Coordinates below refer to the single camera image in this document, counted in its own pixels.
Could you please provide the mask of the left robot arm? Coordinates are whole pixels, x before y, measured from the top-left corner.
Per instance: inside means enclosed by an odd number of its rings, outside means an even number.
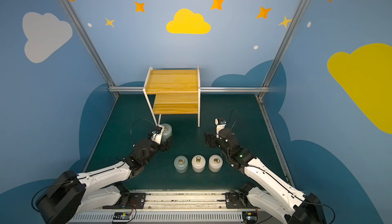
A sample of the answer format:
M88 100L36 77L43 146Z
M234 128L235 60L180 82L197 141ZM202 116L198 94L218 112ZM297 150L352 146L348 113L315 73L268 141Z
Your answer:
M170 148L172 138L157 143L144 138L124 160L92 172L61 174L36 200L37 211L47 224L66 224L75 215L115 205L125 193L118 183L138 176L158 151Z

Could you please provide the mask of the left controller board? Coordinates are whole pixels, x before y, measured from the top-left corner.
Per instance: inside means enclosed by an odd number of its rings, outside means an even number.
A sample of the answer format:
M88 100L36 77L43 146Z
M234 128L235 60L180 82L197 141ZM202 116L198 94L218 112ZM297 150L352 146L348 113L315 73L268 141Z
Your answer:
M112 218L114 223L125 223L129 222L132 218L132 213L130 212L115 212Z

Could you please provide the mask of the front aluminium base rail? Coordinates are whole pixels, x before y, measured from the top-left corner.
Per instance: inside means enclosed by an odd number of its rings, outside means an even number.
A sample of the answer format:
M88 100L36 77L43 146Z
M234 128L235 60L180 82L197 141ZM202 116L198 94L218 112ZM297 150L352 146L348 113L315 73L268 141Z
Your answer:
M239 192L247 202L244 209L227 209L225 193L235 190L192 191L139 191L146 193L143 209L100 207L74 216L71 224L243 224L242 212L257 212L258 222L263 217L281 223L264 210L254 207L245 193ZM129 222L114 223L115 212L130 212Z

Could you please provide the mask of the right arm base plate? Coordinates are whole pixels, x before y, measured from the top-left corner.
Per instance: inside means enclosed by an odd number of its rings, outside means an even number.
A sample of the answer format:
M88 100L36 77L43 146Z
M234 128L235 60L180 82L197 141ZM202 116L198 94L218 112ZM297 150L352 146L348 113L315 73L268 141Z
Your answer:
M225 202L227 209L244 209L247 207L247 202L244 197L236 191L226 192Z

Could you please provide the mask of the left side floor rail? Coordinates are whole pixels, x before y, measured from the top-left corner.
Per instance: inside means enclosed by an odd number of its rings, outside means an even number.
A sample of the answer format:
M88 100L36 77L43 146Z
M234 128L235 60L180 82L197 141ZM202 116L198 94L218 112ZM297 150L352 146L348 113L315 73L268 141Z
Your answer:
M87 168L115 103L115 95L106 91L104 86L89 95L79 125L80 159L70 167L75 173L81 173Z

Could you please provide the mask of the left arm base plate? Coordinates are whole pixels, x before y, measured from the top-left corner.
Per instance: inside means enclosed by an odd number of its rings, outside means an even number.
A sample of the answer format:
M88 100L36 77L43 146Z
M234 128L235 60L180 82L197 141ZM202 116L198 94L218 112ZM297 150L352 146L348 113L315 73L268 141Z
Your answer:
M146 193L129 192L123 195L124 203L121 204L123 209L135 208L143 209L146 202Z

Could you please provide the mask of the left vertical aluminium post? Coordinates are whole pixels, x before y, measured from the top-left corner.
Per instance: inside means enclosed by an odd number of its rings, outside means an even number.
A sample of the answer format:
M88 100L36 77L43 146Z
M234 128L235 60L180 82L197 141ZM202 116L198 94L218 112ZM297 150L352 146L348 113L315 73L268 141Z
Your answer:
M64 11L66 12L68 18L72 22L77 33L81 37L81 40L83 41L84 45L86 46L89 54L91 55L97 68L101 72L106 83L109 86L115 86L114 80L112 79L111 75L109 74L108 69L106 68L101 56L99 55L97 49L95 48L91 38L89 37L84 25L82 24L78 14L77 14L77 12L73 8L73 6L71 4L71 0L58 0L58 1L60 2L61 6L63 7Z

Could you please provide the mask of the right vertical aluminium post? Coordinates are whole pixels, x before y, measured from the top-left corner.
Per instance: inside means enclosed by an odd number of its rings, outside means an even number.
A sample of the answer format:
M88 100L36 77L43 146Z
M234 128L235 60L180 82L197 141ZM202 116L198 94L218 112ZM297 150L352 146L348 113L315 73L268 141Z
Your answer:
M295 10L293 17L292 17L292 21L290 22L290 25L288 26L288 28L285 32L285 35L284 35L283 40L279 46L279 49L276 53L276 56L274 57L271 65L267 71L267 74L263 80L263 83L261 86L263 89L267 89L269 87L269 85L273 79L273 76L276 73L278 66L281 63L281 61L286 53L286 50L290 45L290 42L295 34L295 31L296 31L301 19L302 19L302 16L304 15L304 13L306 11L306 8L307 8L309 2L310 2L310 0L299 0L299 3L297 5L296 10Z

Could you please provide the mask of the white frame wooden shelf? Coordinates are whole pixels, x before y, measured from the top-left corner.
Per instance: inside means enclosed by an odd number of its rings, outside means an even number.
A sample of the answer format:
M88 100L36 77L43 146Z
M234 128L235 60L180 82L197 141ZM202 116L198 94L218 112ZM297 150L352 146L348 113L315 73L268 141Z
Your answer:
M149 67L143 88L201 88L200 68L155 70ZM196 114L198 127L200 127L200 91L194 93L143 93L155 125L160 124L163 115Z

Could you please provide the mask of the vertical aluminium post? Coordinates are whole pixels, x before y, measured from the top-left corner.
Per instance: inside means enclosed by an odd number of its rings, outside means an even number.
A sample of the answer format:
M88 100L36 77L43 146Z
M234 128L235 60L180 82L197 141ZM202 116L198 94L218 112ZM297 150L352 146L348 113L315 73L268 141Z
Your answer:
M77 33L81 37L81 40L83 41L84 45L86 46L89 54L91 55L97 68L101 72L106 83L109 86L115 86L114 80L112 79L111 75L109 74L108 69L106 68L101 56L99 55L97 49L95 48L91 38L89 37L84 25L82 24L78 14L77 14L77 12L73 8L73 6L71 4L71 0L58 0L58 1L60 2L61 6L63 7L64 11L66 12L68 18L72 22Z
M304 13L306 11L306 8L307 8L309 2L310 2L310 0L299 0L299 3L297 5L296 10L295 10L293 17L292 17L292 21L290 22L290 25L288 26L288 28L285 32L285 35L284 35L283 40L279 46L279 49L276 53L276 56L274 57L271 65L267 71L267 74L263 80L263 83L261 86L263 89L267 89L269 87L269 85L273 79L273 76L276 73L278 66L281 63L281 61L286 53L286 50L290 45L290 42L295 34L295 31L296 31L301 19L302 19L302 16L304 15Z

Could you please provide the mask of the floor rail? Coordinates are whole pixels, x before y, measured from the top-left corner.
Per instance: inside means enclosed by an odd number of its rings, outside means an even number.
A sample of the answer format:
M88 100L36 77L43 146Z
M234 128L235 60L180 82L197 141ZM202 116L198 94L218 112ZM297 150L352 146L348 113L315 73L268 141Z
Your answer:
M292 175L290 173L290 170L289 170L288 165L286 163L286 160L284 158L283 152L281 150L280 144L278 142L278 139L276 137L275 131L274 131L273 126L271 124L271 120L270 120L270 118L268 116L268 113L267 113L267 110L265 108L265 105L264 105L264 102L262 100L262 97L263 97L263 93L259 93L256 96L256 99L257 99L257 102L259 104L259 107L260 107L263 119L265 121L265 124L267 126L267 130L268 130L269 136L270 136L270 138L272 140L272 143L274 145L274 149L275 149L275 152L277 154L278 160L280 162L281 168L282 168L282 170L284 172L284 175L285 175L289 185L294 186Z
M70 167L75 173L81 173L87 168L115 103L115 95L106 91L104 86L89 95L79 125L80 159Z

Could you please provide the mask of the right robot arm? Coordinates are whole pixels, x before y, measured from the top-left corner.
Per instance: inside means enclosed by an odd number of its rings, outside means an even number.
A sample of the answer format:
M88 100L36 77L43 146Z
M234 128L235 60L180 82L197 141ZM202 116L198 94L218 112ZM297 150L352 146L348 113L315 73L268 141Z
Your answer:
M254 207L260 208L283 224L326 224L323 205L313 193L290 186L262 161L241 147L229 129L218 134L204 134L206 145L219 148L232 167L253 179L262 188L245 188L245 195Z

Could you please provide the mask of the horizontal aluminium rail back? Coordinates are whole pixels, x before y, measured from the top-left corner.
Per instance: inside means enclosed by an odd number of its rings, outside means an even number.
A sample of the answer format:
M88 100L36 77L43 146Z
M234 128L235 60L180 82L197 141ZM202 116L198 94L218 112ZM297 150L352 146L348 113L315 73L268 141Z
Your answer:
M159 94L159 93L194 93L200 91L201 93L267 93L269 89L267 87L201 87L201 88L158 88L158 89L147 89L143 87L134 86L110 86L110 92L146 92L147 94Z

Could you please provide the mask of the controller board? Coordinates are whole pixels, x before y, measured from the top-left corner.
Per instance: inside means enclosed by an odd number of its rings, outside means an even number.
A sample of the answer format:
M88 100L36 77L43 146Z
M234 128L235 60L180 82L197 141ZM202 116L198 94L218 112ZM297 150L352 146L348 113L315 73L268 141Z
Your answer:
M242 212L243 224L256 224L258 221L257 212Z
M114 223L125 223L129 222L132 218L132 213L130 212L115 212L112 218Z

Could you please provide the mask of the right side floor rail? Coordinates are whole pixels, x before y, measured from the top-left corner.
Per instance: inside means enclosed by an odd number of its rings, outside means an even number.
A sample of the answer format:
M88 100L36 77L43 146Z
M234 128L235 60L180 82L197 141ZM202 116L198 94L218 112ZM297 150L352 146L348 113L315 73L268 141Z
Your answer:
M267 113L267 110L265 108L265 105L264 105L264 102L262 100L262 97L263 97L263 93L259 93L256 96L256 99L257 99L257 102L259 104L259 107L260 107L263 119L265 121L265 124L267 126L267 130L268 130L269 136L270 136L270 138L272 140L272 143L274 145L274 149L275 149L275 152L277 154L278 160L280 162L281 168L282 168L282 170L284 172L284 175L285 175L289 185L294 186L292 175L290 173L290 170L289 170L288 165L286 163L286 160L284 158L283 152L281 150L280 144L278 142L278 139L276 137L275 131L274 131L273 126L271 124L271 120L270 120L270 118L268 116L268 113Z

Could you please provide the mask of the grey-blue tea canister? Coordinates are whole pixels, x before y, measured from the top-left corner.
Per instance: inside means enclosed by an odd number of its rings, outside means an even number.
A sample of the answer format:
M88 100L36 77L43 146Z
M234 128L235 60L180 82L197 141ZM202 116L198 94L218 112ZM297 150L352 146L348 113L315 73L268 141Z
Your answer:
M163 126L161 142L167 142L172 136L173 129L169 124L161 124Z
M184 174L188 170L188 159L185 156L177 156L174 159L174 167L176 172Z

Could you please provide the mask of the right controller board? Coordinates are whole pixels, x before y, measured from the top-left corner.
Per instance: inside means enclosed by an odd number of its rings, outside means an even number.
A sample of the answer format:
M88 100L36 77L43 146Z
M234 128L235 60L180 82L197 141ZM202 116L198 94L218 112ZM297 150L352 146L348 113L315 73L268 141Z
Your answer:
M258 221L257 212L242 212L243 224L256 224Z

